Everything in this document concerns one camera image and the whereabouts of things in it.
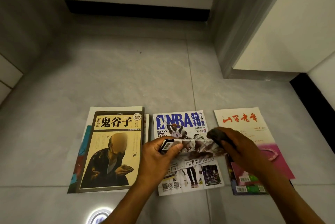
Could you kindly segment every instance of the black leggings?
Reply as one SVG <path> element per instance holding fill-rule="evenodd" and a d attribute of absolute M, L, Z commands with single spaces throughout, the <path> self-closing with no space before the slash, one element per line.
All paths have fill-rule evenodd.
<path fill-rule="evenodd" d="M 191 180 L 191 183 L 194 183 L 194 182 L 195 182 L 195 183 L 198 183 L 197 175 L 196 175 L 196 173 L 195 173 L 195 169 L 194 169 L 194 167 L 186 168 L 186 171 L 187 171 L 187 174 L 188 174 L 188 176 L 189 176 L 189 178 L 190 178 L 190 180 Z"/>

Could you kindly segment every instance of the barcode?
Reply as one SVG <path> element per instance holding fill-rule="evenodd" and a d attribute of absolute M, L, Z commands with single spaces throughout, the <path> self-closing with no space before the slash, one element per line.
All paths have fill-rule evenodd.
<path fill-rule="evenodd" d="M 239 178 L 241 182 L 250 182 L 249 176 L 240 176 Z"/>
<path fill-rule="evenodd" d="M 264 186 L 258 185 L 259 192 L 265 192 Z"/>
<path fill-rule="evenodd" d="M 164 148 L 163 148 L 163 150 L 166 150 L 166 149 L 168 149 L 169 148 L 169 146 L 172 144 L 172 142 L 169 142 L 169 143 L 167 143 L 165 146 L 164 146 Z"/>
<path fill-rule="evenodd" d="M 248 192 L 246 186 L 235 186 L 237 192 Z"/>

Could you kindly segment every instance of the black object in hand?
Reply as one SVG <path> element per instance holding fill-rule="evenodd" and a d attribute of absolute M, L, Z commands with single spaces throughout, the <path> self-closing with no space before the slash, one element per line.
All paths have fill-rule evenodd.
<path fill-rule="evenodd" d="M 207 138 L 212 139 L 215 143 L 217 143 L 221 148 L 223 148 L 223 146 L 221 145 L 221 141 L 224 140 L 227 143 L 231 144 L 232 147 L 234 147 L 234 149 L 236 150 L 236 145 L 233 143 L 233 141 L 227 136 L 226 133 L 224 133 L 223 131 L 214 128 L 211 129 L 209 132 L 207 132 Z"/>

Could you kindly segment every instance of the black robe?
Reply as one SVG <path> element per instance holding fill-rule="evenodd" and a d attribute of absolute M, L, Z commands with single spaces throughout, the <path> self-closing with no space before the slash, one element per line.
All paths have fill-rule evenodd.
<path fill-rule="evenodd" d="M 122 165 L 122 159 L 125 153 L 118 153 L 116 164 L 113 169 L 107 173 L 109 158 L 107 157 L 108 148 L 97 151 L 90 159 L 86 168 L 80 188 L 99 188 L 112 186 L 129 185 L 125 175 L 117 176 L 115 170 Z"/>

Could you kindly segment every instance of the illustrated hand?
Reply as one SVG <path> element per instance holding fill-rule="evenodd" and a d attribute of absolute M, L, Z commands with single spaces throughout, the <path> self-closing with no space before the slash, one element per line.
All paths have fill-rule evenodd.
<path fill-rule="evenodd" d="M 162 155 L 158 150 L 166 138 L 173 137 L 159 137 L 145 143 L 143 146 L 136 182 L 151 190 L 157 188 L 158 184 L 166 175 L 170 162 L 183 148 L 182 144 L 177 144 L 172 146 L 166 154 Z"/>
<path fill-rule="evenodd" d="M 121 165 L 120 167 L 118 167 L 117 169 L 115 169 L 115 174 L 117 176 L 126 175 L 126 174 L 128 174 L 128 173 L 130 173 L 130 172 L 132 172 L 134 170 L 133 168 L 132 169 L 124 169 L 123 168 L 124 166 L 125 165 Z"/>
<path fill-rule="evenodd" d="M 261 153 L 253 141 L 242 133 L 231 128 L 218 127 L 223 131 L 236 145 L 235 150 L 232 145 L 226 141 L 221 141 L 222 146 L 232 159 L 248 173 L 261 177 L 267 171 L 273 169 L 272 163 Z"/>

